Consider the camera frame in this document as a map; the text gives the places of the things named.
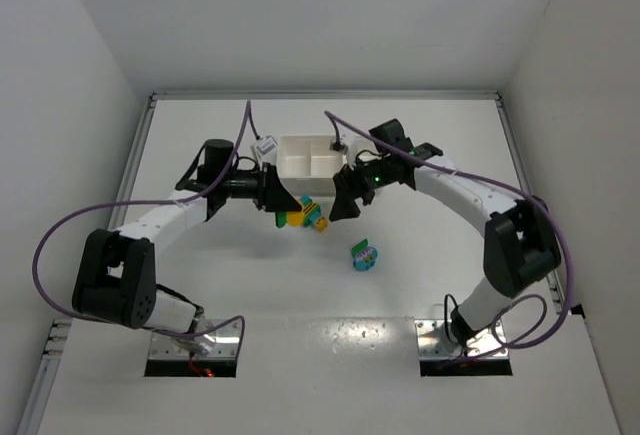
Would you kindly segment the green square lego brick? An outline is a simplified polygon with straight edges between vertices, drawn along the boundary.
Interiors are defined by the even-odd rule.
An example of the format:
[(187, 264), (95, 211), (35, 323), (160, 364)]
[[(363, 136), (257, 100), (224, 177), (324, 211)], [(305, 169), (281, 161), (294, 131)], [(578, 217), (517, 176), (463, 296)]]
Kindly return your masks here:
[(275, 214), (275, 222), (277, 228), (283, 228), (289, 224), (287, 212), (277, 212)]

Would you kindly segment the yellow curved lego brick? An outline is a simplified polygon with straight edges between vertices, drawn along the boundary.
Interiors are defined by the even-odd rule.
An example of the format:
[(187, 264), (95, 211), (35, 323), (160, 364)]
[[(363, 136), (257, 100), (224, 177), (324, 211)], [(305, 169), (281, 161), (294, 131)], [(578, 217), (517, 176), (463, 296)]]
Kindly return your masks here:
[(304, 211), (291, 211), (285, 214), (285, 222), (287, 225), (292, 227), (302, 226), (304, 224), (305, 215)]

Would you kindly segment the teal green lego stack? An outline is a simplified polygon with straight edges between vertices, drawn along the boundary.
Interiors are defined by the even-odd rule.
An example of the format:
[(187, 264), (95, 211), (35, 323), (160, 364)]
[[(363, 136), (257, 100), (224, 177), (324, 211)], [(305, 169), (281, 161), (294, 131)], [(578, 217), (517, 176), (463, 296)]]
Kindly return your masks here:
[(356, 243), (351, 248), (352, 265), (356, 271), (368, 271), (375, 266), (378, 251), (367, 238)]

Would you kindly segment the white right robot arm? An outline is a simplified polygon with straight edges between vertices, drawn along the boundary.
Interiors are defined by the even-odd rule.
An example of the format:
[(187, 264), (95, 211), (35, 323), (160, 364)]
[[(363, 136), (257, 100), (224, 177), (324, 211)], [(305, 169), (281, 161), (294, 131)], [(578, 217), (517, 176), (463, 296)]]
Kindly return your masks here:
[(402, 124), (389, 120), (364, 133), (375, 146), (363, 161), (354, 148), (334, 175), (333, 221), (359, 216), (377, 190), (393, 183), (427, 195), (466, 220), (483, 237), (484, 276), (473, 292), (445, 314), (450, 344), (465, 347), (524, 301), (524, 291), (559, 266), (573, 274), (567, 241), (546, 205), (509, 184), (459, 170), (443, 151), (414, 144)]

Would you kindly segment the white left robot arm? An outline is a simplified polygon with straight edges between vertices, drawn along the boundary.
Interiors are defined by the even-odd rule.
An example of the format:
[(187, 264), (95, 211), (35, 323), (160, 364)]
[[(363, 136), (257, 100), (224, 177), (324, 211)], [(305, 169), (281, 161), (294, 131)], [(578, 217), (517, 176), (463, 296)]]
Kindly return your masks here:
[(282, 185), (275, 165), (235, 165), (235, 146), (206, 141), (162, 204), (112, 231), (86, 239), (72, 294), (83, 316), (131, 329), (192, 333), (202, 309), (156, 281), (159, 255), (190, 229), (210, 220), (228, 199), (248, 199), (268, 213), (295, 212), (299, 202)]

